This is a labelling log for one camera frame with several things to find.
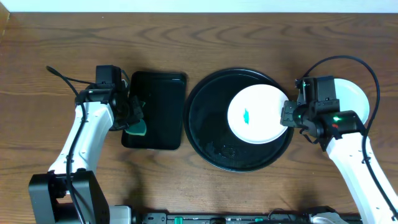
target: round black tray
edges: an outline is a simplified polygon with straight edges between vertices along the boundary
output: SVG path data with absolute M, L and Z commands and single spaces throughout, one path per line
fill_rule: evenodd
M 190 93 L 183 112 L 185 132 L 196 152 L 214 166 L 236 172 L 254 171 L 273 163 L 287 149 L 293 128 L 266 144 L 246 143 L 229 128 L 229 103 L 242 89 L 257 84 L 272 85 L 285 93 L 267 75 L 244 68 L 215 72 Z

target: wire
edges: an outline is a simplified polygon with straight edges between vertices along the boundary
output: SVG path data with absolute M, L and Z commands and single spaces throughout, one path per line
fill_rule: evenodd
M 385 191 L 383 190 L 383 188 L 381 187 L 380 182 L 377 180 L 376 175 L 374 174 L 374 171 L 371 167 L 371 164 L 369 162 L 370 158 L 368 157 L 368 154 L 366 153 L 366 139 L 368 138 L 368 134 L 369 134 L 369 130 L 371 129 L 371 126 L 373 124 L 373 120 L 376 117 L 376 113 L 377 110 L 379 109 L 379 103 L 380 103 L 380 86 L 379 86 L 379 80 L 377 79 L 376 74 L 374 73 L 373 69 L 363 60 L 361 60 L 360 58 L 354 57 L 354 56 L 349 56 L 349 55 L 337 55 L 337 56 L 332 56 L 332 57 L 328 57 L 325 58 L 323 60 L 320 60 L 318 63 L 316 63 L 314 66 L 312 66 L 303 76 L 303 78 L 308 77 L 308 74 L 319 64 L 329 61 L 329 60 L 333 60 L 333 59 L 338 59 L 338 58 L 346 58 L 346 59 L 351 59 L 354 61 L 357 61 L 359 63 L 361 63 L 363 66 L 365 66 L 367 68 L 367 70 L 370 72 L 370 74 L 373 77 L 374 80 L 374 84 L 376 85 L 376 104 L 374 106 L 374 110 L 372 113 L 371 118 L 369 119 L 369 123 L 368 126 L 365 129 L 363 138 L 362 138 L 362 153 L 363 153 L 363 161 L 366 164 L 366 167 L 369 170 L 369 173 L 374 181 L 374 183 L 376 184 L 376 187 L 379 189 L 381 195 L 383 196 L 384 200 L 386 201 L 386 203 L 388 204 L 389 208 L 391 209 L 392 213 L 394 214 L 394 217 L 396 217 L 398 219 L 398 213 L 397 210 L 394 208 L 394 205 L 392 204 L 392 202 L 390 201 L 390 199 L 388 198 L 387 194 L 385 193 Z
M 62 78 L 62 80 L 65 81 L 65 83 L 68 84 L 68 86 L 72 89 L 72 91 L 74 92 L 74 94 L 76 95 L 76 97 L 80 101 L 80 106 L 81 106 L 81 111 L 83 113 L 83 116 L 81 118 L 81 123 L 79 125 L 79 129 L 77 130 L 77 133 L 75 135 L 75 138 L 73 139 L 73 142 L 72 142 L 72 144 L 70 146 L 69 153 L 68 153 L 68 156 L 67 156 L 67 189 L 69 190 L 69 194 L 70 194 L 70 197 L 72 198 L 72 202 L 73 202 L 73 205 L 75 206 L 75 209 L 76 209 L 76 212 L 77 212 L 77 215 L 78 215 L 80 223 L 81 224 L 86 224 L 86 221 L 85 221 L 85 219 L 83 217 L 83 213 L 81 212 L 80 206 L 79 206 L 79 204 L 77 202 L 77 199 L 76 199 L 75 188 L 72 186 L 72 180 L 70 178 L 70 169 L 71 169 L 71 163 L 72 163 L 72 157 L 73 157 L 73 150 L 74 150 L 74 148 L 76 146 L 76 143 L 77 143 L 77 140 L 78 140 L 79 135 L 81 133 L 81 130 L 83 129 L 83 127 L 84 127 L 84 125 L 86 123 L 86 109 L 84 107 L 83 100 L 79 97 L 79 93 L 76 91 L 75 87 L 73 87 L 73 85 L 68 81 L 68 79 L 66 77 L 64 77 L 63 75 L 61 75 L 59 72 L 57 72 L 52 67 L 46 66 L 46 69 L 49 72 L 51 72 L 52 74 Z
M 82 80 L 77 80 L 77 79 L 74 79 L 74 78 L 69 78 L 69 77 L 63 76 L 63 75 L 61 75 L 61 73 L 57 72 L 54 68 L 49 67 L 49 66 L 46 66 L 46 69 L 47 69 L 49 72 L 51 72 L 53 75 L 56 75 L 56 76 L 62 78 L 64 81 L 65 81 L 65 79 L 67 79 L 67 80 L 70 80 L 70 81 L 73 81 L 73 82 L 95 85 L 95 83 L 93 83 L 93 82 L 82 81 Z
M 126 80 L 128 81 L 128 83 L 130 83 L 130 78 L 127 76 L 126 72 L 123 69 L 122 69 L 122 73 L 126 77 Z
M 127 129 L 127 128 L 129 128 L 129 125 L 126 123 L 126 124 L 124 124 L 124 125 L 122 125 L 122 126 L 120 126 L 120 127 L 117 127 L 117 128 L 111 127 L 111 128 L 109 129 L 109 131 L 122 131 L 122 130 L 125 130 L 125 129 Z
M 273 210 L 268 214 L 268 216 L 267 216 L 268 220 L 271 220 L 271 215 L 272 215 L 272 214 L 274 213 L 274 211 L 276 211 L 276 210 L 285 211 L 283 208 L 275 208 L 275 209 L 273 209 Z M 288 216 L 289 220 L 292 222 L 292 218 L 290 217 L 290 215 L 289 215 L 289 214 L 286 214 L 286 215 Z

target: black tray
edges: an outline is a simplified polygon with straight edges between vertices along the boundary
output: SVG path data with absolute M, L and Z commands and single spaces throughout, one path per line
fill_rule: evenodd
M 142 112 L 147 132 L 145 136 L 135 136 L 123 131 L 122 145 L 143 149 L 177 149 L 182 137 L 186 85 L 183 73 L 134 73 L 130 96 L 137 95 L 140 101 L 145 102 Z
M 270 77 L 244 68 L 215 72 L 190 93 L 183 113 L 185 133 L 196 152 L 214 166 L 237 172 L 258 170 L 273 163 L 290 144 L 293 128 L 266 144 L 246 143 L 230 130 L 229 103 L 242 89 L 257 84 L 272 85 L 285 93 Z

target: wooden table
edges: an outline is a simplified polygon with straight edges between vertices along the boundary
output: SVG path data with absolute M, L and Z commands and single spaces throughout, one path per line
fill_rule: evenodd
M 294 79 L 331 55 L 364 59 L 381 84 L 370 133 L 384 172 L 398 191 L 398 15 L 382 14 L 19 14 L 0 43 L 0 223 L 32 223 L 27 186 L 59 155 L 75 115 L 73 93 L 45 70 L 93 81 L 95 67 L 183 71 L 187 94 L 228 67 L 259 70 L 290 96 Z M 375 87 L 360 64 L 335 60 L 312 75 L 357 83 L 374 105 Z M 109 204 L 140 211 L 267 213 L 329 205 L 357 212 L 337 168 L 319 145 L 295 132 L 285 154 L 250 173 L 204 161 L 185 134 L 176 151 L 127 149 L 121 133 L 106 137 L 97 179 Z

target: green sponge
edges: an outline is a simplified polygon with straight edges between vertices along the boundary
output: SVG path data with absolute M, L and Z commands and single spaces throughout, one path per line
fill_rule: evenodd
M 143 119 L 140 119 L 137 124 L 134 124 L 125 129 L 125 132 L 130 135 L 145 136 L 145 134 L 147 133 L 147 125 Z

